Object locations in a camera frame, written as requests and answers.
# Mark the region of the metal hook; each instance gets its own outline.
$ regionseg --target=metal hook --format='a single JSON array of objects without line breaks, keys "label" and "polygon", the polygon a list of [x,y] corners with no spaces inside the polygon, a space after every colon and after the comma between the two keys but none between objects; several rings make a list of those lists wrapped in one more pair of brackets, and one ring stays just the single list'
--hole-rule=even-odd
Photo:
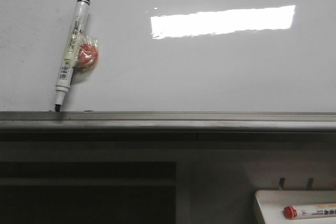
[{"label": "metal hook", "polygon": [[283,190],[283,186],[285,185],[285,178],[280,178],[279,179],[279,187],[278,187],[278,189],[279,190]]},{"label": "metal hook", "polygon": [[314,178],[309,178],[306,186],[306,190],[312,190]]}]

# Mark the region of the red marker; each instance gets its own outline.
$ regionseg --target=red marker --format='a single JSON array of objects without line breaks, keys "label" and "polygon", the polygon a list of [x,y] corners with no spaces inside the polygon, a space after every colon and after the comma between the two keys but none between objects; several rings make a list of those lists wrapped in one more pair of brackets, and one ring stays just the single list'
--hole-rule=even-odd
[{"label": "red marker", "polygon": [[283,215],[291,220],[336,217],[336,203],[288,206],[284,208]]}]

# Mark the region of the whiteboard marker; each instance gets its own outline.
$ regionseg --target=whiteboard marker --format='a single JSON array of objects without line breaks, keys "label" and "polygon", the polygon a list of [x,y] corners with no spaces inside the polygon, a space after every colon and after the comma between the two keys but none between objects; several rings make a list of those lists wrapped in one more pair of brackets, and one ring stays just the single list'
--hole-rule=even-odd
[{"label": "whiteboard marker", "polygon": [[284,208],[283,215],[291,220],[336,217],[336,203],[288,206]]},{"label": "whiteboard marker", "polygon": [[70,89],[76,57],[80,49],[80,33],[84,32],[89,14],[90,0],[77,0],[74,18],[71,23],[63,60],[56,82],[55,110],[59,112],[65,95]]}]

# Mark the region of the red marker cap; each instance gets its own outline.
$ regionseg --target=red marker cap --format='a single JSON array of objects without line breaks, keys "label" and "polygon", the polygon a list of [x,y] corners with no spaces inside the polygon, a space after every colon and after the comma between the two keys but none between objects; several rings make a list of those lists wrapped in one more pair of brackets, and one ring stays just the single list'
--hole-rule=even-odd
[{"label": "red marker cap", "polygon": [[284,208],[283,215],[285,215],[287,219],[292,220],[298,215],[298,213],[296,212],[296,209],[294,209],[292,206],[288,206]]}]

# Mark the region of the plastic bag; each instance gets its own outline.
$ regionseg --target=plastic bag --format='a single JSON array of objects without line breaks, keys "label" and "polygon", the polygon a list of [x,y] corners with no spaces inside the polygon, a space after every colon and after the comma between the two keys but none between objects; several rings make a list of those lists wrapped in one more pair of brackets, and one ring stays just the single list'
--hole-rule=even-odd
[{"label": "plastic bag", "polygon": [[77,54],[75,69],[86,72],[93,68],[98,60],[98,40],[88,35],[80,35],[80,48]]}]

